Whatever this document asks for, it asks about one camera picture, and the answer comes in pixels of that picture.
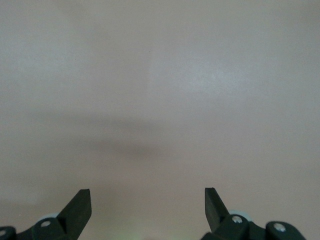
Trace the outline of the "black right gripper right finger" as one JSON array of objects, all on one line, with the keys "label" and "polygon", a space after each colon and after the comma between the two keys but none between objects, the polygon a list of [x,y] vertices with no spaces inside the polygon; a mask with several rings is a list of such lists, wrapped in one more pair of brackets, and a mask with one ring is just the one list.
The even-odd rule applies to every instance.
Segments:
[{"label": "black right gripper right finger", "polygon": [[304,240],[293,225],[283,221],[269,221],[264,228],[240,213],[230,213],[217,190],[204,190],[205,216],[210,227],[203,240]]}]

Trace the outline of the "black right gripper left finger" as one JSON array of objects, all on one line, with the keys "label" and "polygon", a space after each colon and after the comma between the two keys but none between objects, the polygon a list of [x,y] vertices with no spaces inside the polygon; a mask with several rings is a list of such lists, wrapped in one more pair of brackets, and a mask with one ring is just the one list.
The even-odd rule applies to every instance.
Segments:
[{"label": "black right gripper left finger", "polygon": [[77,240],[92,215],[91,192],[81,189],[56,217],[39,220],[25,231],[2,226],[2,240]]}]

